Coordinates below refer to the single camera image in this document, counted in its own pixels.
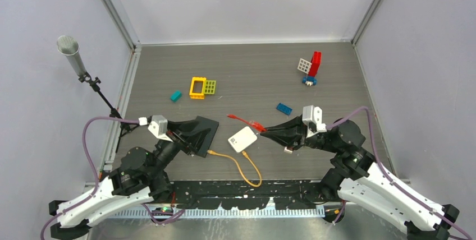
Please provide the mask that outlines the white square switch box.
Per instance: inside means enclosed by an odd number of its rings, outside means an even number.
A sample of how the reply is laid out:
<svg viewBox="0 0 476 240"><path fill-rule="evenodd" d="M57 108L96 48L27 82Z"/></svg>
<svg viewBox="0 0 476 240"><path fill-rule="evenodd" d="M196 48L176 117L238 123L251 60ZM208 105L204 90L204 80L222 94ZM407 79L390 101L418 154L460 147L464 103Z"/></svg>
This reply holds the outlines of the white square switch box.
<svg viewBox="0 0 476 240"><path fill-rule="evenodd" d="M258 139L257 135L250 127L244 127L233 136L227 139L230 146L236 153L241 153Z"/></svg>

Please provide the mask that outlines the black network switch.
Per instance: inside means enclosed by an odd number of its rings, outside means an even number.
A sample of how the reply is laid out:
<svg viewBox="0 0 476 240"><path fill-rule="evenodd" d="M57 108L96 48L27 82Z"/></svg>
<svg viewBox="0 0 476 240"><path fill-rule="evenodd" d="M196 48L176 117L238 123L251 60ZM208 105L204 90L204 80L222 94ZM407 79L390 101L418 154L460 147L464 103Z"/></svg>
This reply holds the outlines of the black network switch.
<svg viewBox="0 0 476 240"><path fill-rule="evenodd" d="M206 136L200 136L196 142L193 143L192 153L201 158L205 158L208 155L208 150L213 142L214 135L207 134Z"/></svg>

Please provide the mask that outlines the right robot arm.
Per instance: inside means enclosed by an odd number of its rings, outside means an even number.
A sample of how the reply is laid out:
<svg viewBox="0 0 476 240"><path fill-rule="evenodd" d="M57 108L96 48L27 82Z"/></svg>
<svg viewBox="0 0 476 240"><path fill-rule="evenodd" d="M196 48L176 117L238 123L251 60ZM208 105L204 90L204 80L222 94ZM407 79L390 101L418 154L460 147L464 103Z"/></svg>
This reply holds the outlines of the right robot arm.
<svg viewBox="0 0 476 240"><path fill-rule="evenodd" d="M459 209L422 196L362 147L365 136L350 120L338 119L331 127L304 116L267 127L261 136L293 152L308 147L334 153L333 167L318 183L328 201L353 202L383 218L406 234L407 239L449 239Z"/></svg>

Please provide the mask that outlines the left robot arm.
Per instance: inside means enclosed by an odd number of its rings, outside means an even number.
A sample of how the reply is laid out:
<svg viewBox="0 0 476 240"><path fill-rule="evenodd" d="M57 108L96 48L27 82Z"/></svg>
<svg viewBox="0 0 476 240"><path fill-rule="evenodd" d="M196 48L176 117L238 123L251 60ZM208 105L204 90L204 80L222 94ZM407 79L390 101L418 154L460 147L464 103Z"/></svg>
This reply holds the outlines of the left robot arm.
<svg viewBox="0 0 476 240"><path fill-rule="evenodd" d="M121 210L149 202L167 202L173 186L165 168L180 151L206 157L219 127L217 121L201 116L173 122L154 115L120 122L147 127L158 140L155 150L133 147L118 168L95 180L92 189L70 201L51 201L49 213L54 223L45 228L49 228L52 238L77 239Z"/></svg>

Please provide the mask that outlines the blue flat toy brick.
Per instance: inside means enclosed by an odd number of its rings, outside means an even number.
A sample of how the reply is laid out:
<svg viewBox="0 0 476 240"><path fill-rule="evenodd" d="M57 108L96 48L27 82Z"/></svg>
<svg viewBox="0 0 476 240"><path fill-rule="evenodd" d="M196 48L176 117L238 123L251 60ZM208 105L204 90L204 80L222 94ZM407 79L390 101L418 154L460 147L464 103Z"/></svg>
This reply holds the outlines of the blue flat toy brick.
<svg viewBox="0 0 476 240"><path fill-rule="evenodd" d="M292 108L288 107L287 105L283 103L278 103L276 106L276 109L287 116L290 116L292 113Z"/></svg>

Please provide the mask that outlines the teal toy block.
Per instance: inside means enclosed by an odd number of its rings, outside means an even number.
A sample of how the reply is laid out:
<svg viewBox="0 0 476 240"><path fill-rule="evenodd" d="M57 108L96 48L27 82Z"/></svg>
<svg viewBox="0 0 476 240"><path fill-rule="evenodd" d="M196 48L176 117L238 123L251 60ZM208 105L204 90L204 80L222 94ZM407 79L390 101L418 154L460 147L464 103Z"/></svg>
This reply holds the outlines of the teal toy block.
<svg viewBox="0 0 476 240"><path fill-rule="evenodd" d="M172 102L177 102L180 98L182 97L182 92L177 90L175 91L171 96L170 96L170 100Z"/></svg>

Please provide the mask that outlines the lime green lattice piece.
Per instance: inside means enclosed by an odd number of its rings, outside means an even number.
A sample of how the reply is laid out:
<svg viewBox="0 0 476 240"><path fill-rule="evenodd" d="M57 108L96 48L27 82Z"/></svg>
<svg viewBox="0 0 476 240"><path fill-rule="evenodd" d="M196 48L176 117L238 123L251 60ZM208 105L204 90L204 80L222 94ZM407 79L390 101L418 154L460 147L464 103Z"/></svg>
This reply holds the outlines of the lime green lattice piece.
<svg viewBox="0 0 476 240"><path fill-rule="evenodd" d="M216 80L206 80L204 84L204 94L205 95L214 95L216 92Z"/></svg>

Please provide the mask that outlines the blue toy brick base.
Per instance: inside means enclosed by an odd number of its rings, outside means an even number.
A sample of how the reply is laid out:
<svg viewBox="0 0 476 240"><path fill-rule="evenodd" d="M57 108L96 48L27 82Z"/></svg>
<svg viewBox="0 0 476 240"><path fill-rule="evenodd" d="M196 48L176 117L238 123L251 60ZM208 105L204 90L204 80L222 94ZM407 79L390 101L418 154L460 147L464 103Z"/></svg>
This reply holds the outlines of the blue toy brick base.
<svg viewBox="0 0 476 240"><path fill-rule="evenodd" d="M306 86L315 86L317 84L317 79L313 76L305 76L302 79L302 83Z"/></svg>

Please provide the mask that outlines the white toy lattice piece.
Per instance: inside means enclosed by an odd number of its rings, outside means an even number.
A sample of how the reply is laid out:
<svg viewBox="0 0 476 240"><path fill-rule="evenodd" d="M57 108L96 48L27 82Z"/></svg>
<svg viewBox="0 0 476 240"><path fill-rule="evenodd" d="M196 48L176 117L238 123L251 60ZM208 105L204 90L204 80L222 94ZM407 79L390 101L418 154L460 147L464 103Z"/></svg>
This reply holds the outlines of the white toy lattice piece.
<svg viewBox="0 0 476 240"><path fill-rule="evenodd" d="M297 69L307 75L310 71L311 66L312 66L311 62L309 62L309 61L307 61L303 58L300 58L299 62L298 62Z"/></svg>

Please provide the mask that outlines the red toy brick tower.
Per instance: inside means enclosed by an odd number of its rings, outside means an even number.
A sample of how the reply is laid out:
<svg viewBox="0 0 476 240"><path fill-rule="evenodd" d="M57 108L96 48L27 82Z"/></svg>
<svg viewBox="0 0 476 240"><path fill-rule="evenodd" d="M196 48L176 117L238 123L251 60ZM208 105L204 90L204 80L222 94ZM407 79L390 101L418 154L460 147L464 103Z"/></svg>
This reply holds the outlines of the red toy brick tower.
<svg viewBox="0 0 476 240"><path fill-rule="evenodd" d="M321 65L322 52L314 52L311 60L311 67L308 76L315 77Z"/></svg>

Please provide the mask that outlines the black microphone stand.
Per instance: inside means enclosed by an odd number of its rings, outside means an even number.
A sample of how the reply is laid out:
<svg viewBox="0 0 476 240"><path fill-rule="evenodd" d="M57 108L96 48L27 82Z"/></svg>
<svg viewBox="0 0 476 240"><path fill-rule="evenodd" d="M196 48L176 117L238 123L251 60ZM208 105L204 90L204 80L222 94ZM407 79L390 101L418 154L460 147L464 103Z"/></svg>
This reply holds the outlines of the black microphone stand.
<svg viewBox="0 0 476 240"><path fill-rule="evenodd" d="M80 75L78 80L80 82L86 82L89 84L89 86L93 89L93 91L95 93L97 93L101 99L106 103L106 105L109 107L110 109L110 114L109 116L110 117L113 117L113 118L120 118L122 119L120 113L118 112L118 110L116 108L114 108L112 106L112 104L108 101L108 99L103 95L103 93L101 92L100 90L100 86L99 84L101 83L100 79L98 77L95 77L94 79L91 78L91 76L86 72L85 74L83 75ZM119 146L120 146L120 141L121 139L126 136L127 134L131 133L133 130L135 130L136 128L138 128L138 124L131 124L131 123L125 123L125 122L121 122L120 124L120 132L119 132L119 136L118 136L118 141L117 141L117 145L116 145L116 149L115 149L115 154L117 154L118 152L118 149L119 149Z"/></svg>

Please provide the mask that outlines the silver microphone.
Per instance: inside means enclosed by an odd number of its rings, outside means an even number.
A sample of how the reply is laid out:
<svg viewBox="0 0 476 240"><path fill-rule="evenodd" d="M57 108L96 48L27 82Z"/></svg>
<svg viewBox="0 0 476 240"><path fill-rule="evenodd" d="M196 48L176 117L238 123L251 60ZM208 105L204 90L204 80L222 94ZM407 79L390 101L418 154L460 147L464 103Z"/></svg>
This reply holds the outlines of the silver microphone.
<svg viewBox="0 0 476 240"><path fill-rule="evenodd" d="M62 55L66 56L78 77L86 76L87 70L79 53L79 44L73 37L61 35L57 39L57 49Z"/></svg>

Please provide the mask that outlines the yellow toy window frame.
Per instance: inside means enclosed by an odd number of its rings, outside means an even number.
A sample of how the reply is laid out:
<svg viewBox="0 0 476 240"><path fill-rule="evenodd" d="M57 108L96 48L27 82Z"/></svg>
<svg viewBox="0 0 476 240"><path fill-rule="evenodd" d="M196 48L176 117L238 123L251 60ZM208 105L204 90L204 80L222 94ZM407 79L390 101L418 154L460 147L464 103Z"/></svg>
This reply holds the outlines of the yellow toy window frame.
<svg viewBox="0 0 476 240"><path fill-rule="evenodd" d="M191 99L205 99L205 77L193 77L191 79L189 97Z"/></svg>

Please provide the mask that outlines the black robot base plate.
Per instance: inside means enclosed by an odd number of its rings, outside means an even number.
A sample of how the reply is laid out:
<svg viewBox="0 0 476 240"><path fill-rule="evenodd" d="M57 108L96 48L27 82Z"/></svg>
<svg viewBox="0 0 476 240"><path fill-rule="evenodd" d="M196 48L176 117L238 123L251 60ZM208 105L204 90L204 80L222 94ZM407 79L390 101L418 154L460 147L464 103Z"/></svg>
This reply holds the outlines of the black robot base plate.
<svg viewBox="0 0 476 240"><path fill-rule="evenodd" d="M312 180L265 180L260 187L244 181L174 181L155 203L186 209L263 210L273 203L277 210L311 209L324 203L341 204L337 195L321 193Z"/></svg>

